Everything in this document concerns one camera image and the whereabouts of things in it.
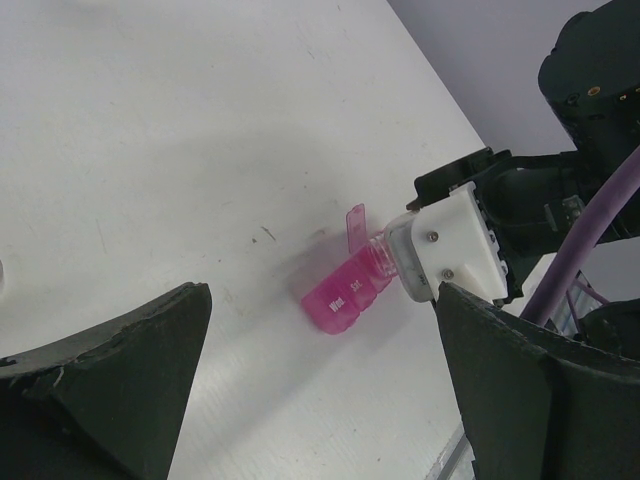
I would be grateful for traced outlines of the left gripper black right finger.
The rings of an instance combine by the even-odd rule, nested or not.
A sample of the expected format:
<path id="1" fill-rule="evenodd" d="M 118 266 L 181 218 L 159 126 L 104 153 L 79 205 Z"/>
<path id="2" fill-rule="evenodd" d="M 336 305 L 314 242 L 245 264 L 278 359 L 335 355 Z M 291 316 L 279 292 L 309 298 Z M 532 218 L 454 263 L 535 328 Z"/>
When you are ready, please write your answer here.
<path id="1" fill-rule="evenodd" d="M 638 361 L 453 283 L 440 286 L 435 312 L 476 478 L 638 478 Z"/>

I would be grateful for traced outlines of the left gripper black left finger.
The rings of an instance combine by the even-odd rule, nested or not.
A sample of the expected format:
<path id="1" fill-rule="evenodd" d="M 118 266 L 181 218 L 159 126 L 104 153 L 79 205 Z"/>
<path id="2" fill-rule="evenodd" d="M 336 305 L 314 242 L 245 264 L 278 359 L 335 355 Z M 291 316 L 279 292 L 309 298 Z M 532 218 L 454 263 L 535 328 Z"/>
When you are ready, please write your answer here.
<path id="1" fill-rule="evenodd" d="M 4 479 L 165 479 L 211 317 L 205 283 L 1 360 Z"/>

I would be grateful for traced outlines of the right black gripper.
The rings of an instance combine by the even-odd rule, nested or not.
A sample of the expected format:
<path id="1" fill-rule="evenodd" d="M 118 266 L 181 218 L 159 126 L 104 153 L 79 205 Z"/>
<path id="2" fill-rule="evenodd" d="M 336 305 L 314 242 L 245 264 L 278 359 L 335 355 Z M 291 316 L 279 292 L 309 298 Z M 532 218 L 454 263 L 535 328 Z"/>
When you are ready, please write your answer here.
<path id="1" fill-rule="evenodd" d="M 566 202 L 587 206 L 634 151 L 606 147 L 517 156 L 485 147 L 416 178 L 416 198 L 406 209 L 439 202 L 474 178 L 481 209 L 506 259 L 555 253 L 578 219 Z"/>

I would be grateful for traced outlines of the clear pill bottle orange cap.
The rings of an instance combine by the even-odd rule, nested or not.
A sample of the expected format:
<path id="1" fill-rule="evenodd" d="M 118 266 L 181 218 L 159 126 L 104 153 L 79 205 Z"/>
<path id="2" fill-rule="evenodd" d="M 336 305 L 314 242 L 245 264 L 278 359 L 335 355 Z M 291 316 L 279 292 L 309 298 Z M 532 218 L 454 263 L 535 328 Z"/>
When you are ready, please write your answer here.
<path id="1" fill-rule="evenodd" d="M 368 240 L 368 252 L 376 274 L 391 279 L 397 275 L 397 266 L 383 231 L 376 232 Z"/>

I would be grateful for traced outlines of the pink pill organizer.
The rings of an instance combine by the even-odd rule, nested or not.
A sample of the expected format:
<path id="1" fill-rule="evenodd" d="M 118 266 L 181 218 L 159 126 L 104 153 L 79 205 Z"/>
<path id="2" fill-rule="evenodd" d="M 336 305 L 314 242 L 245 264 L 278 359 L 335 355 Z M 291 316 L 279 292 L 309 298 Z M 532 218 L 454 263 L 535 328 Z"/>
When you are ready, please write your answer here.
<path id="1" fill-rule="evenodd" d="M 393 278 L 380 278 L 368 252 L 366 209 L 354 206 L 346 214 L 349 257 L 322 279 L 300 301 L 319 330 L 337 335 L 349 329 Z"/>

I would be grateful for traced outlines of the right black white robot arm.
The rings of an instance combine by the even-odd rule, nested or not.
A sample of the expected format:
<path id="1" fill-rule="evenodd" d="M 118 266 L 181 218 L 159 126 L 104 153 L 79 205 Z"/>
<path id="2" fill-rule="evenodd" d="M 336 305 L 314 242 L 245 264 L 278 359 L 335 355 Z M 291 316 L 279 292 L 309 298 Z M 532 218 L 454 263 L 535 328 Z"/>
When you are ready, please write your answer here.
<path id="1" fill-rule="evenodd" d="M 417 178 L 408 210 L 472 182 L 507 253 L 557 251 L 582 208 L 639 145 L 638 2 L 610 1 L 572 17 L 540 67 L 538 85 L 574 150 L 515 156 L 485 147 Z"/>

